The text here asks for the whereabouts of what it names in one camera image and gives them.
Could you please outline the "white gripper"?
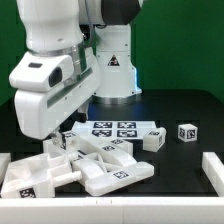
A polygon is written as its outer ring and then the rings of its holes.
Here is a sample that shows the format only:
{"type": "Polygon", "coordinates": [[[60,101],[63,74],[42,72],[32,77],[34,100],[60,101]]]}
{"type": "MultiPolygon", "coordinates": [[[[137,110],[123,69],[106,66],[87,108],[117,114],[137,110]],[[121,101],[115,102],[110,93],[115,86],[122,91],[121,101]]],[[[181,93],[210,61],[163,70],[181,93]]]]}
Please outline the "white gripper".
{"type": "Polygon", "coordinates": [[[86,102],[100,84],[99,66],[95,56],[87,58],[87,70],[74,84],[59,84],[47,93],[18,90],[14,102],[21,132],[34,139],[62,135],[60,126],[74,111],[75,119],[88,120],[86,102]]]}

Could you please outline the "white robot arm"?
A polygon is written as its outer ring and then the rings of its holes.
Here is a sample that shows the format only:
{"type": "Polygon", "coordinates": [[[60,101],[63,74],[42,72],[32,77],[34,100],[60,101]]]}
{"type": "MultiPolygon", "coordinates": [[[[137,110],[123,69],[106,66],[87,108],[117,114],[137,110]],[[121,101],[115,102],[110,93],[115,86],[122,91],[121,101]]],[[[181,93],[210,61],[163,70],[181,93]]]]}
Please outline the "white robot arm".
{"type": "Polygon", "coordinates": [[[11,72],[22,133],[44,139],[88,101],[141,94],[131,63],[130,22],[144,0],[16,0],[28,51],[11,72]]]}

